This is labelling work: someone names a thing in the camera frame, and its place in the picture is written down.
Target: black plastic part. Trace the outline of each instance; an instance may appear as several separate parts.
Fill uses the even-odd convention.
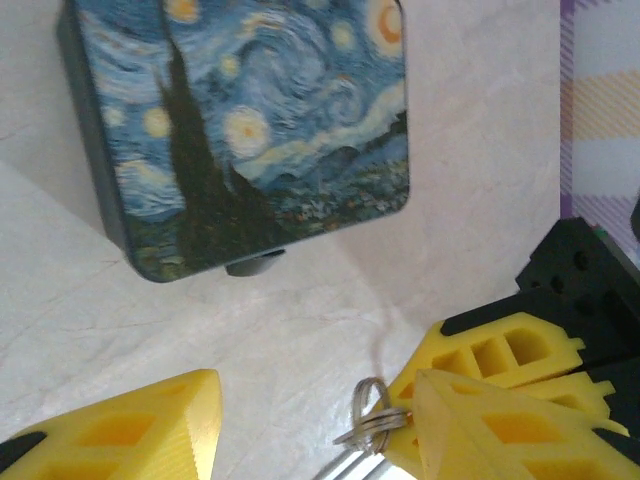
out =
[[[251,277],[271,268],[284,253],[284,250],[277,250],[259,257],[226,265],[225,269],[227,274],[232,277]]]
[[[640,272],[581,218],[558,221],[516,279],[521,292],[547,286],[574,313],[567,332],[601,361],[640,355]]]
[[[609,380],[616,392],[604,397],[611,409],[610,418],[640,438],[640,358],[612,363],[587,372],[591,380]]]
[[[109,240],[125,252],[128,241],[124,231],[122,200],[115,172],[107,158],[107,141],[100,116],[100,105],[93,87],[91,72],[82,44],[80,25],[74,2],[63,4],[56,35],[69,90],[79,122],[84,149],[89,160],[93,186],[98,198],[100,216]]]
[[[633,213],[631,214],[631,229],[640,242],[640,198],[638,199],[638,203],[636,203],[636,207],[633,209]]]
[[[631,356],[625,339],[607,317],[585,317],[546,288],[535,288],[451,317],[445,320],[440,332],[445,336],[455,335],[520,312],[563,328],[569,337],[581,338],[585,344],[585,348],[578,351],[583,361],[581,370]]]
[[[594,433],[633,463],[640,466],[640,441],[638,439],[625,437],[604,428],[597,428]]]
[[[0,443],[0,474],[47,438],[44,432],[31,432]]]

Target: marble countertop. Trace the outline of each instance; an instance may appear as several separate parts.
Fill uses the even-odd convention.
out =
[[[559,213],[557,0],[405,0],[412,194],[255,278],[149,283],[104,237],[53,40],[0,2],[0,438],[197,368],[225,396],[222,479],[304,479],[366,376],[503,297]]]

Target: yellow plastic part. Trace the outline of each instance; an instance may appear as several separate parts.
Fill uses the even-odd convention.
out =
[[[611,420],[461,375],[418,372],[413,414],[427,480],[638,480],[592,429]]]
[[[2,480],[210,480],[222,422],[215,370],[197,370],[52,418]]]
[[[616,392],[611,382],[593,383],[586,372],[523,385],[514,391],[600,418],[609,418],[611,409],[604,397]]]
[[[444,322],[436,323],[409,362],[389,386],[391,404],[411,409],[418,370],[434,368],[493,385],[512,388],[560,376],[582,364],[584,343],[569,338],[552,323],[528,313],[516,313],[472,330],[446,337]],[[409,426],[394,430],[384,456],[414,477],[422,478],[416,433]]]

